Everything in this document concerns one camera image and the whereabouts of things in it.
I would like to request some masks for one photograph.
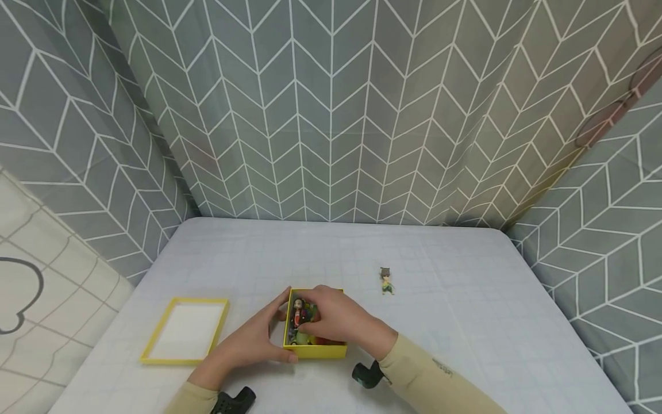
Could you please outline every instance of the black device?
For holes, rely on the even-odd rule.
[[[379,363],[374,360],[370,369],[363,364],[356,364],[352,371],[352,378],[364,388],[371,389],[376,387],[384,378],[384,373],[381,371]]]
[[[220,392],[211,414],[245,414],[253,406],[255,399],[256,395],[249,387],[244,387],[235,398]]]

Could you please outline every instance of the small figurine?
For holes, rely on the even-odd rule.
[[[306,301],[296,298],[292,303],[292,316],[290,318],[289,342],[290,345],[308,344],[308,335],[299,332],[299,327],[308,322],[309,315],[306,309]]]
[[[379,277],[381,278],[381,294],[385,295],[386,292],[389,292],[391,295],[394,295],[395,288],[391,284],[391,268],[380,268],[381,273]]]
[[[306,301],[301,298],[294,299],[292,304],[294,312],[292,314],[292,326],[299,329],[302,323],[306,323],[308,319],[308,310],[306,309]]]

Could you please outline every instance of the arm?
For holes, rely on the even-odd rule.
[[[287,302],[289,292],[288,287],[214,348],[175,394],[165,414],[209,414],[223,381],[235,368],[267,360],[296,364],[293,352],[269,341],[271,322],[285,320],[285,313],[278,308]]]
[[[354,342],[379,362],[391,388],[421,414],[506,414],[489,396],[425,350],[371,316],[337,289],[318,286],[301,294],[320,308],[319,322],[299,330]]]

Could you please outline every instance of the yellow box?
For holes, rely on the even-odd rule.
[[[292,289],[287,301],[287,318],[285,320],[285,334],[283,335],[283,348],[292,350],[300,359],[338,359],[345,358],[347,344],[342,345],[290,345],[287,343],[289,331],[290,312],[292,310],[292,299],[296,291],[308,289]]]
[[[196,359],[186,359],[186,358],[154,358],[152,356],[152,351],[157,345],[157,342],[159,341],[159,338],[161,337],[171,314],[173,313],[174,309],[181,304],[216,304],[216,305],[223,305],[223,309],[221,311],[220,317],[218,318],[218,323],[215,323],[215,317],[213,319],[214,325],[210,325],[210,335],[209,335],[209,345],[206,345],[206,340],[205,342],[201,342],[201,344],[205,345],[205,352],[204,356],[208,355],[211,350],[216,346],[216,343],[218,342],[218,338],[220,337],[220,332],[223,329],[223,325],[225,324],[225,319],[228,316],[228,309],[230,308],[230,301],[227,299],[205,299],[205,298],[200,298],[200,297],[174,297],[166,307],[164,314],[161,316],[161,319],[159,320],[159,323],[156,325],[156,328],[154,328],[154,332],[152,333],[152,336],[150,337],[149,342],[147,342],[147,346],[145,347],[145,350],[142,352],[142,355],[140,356],[140,362],[143,364],[148,364],[148,365],[197,365],[198,363],[202,362],[204,359],[204,356],[202,358],[196,358]]]

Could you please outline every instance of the grid pattern mat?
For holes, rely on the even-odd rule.
[[[380,266],[391,267],[396,295],[381,295]],[[160,412],[191,371],[138,362],[168,301],[230,298],[223,338],[288,284],[344,288],[510,414],[630,412],[498,231],[198,218],[179,228],[51,414]],[[351,346],[344,360],[254,366],[226,391],[250,386],[252,413],[290,413],[295,401],[319,413],[413,412],[383,382],[353,381],[357,362],[371,360]]]

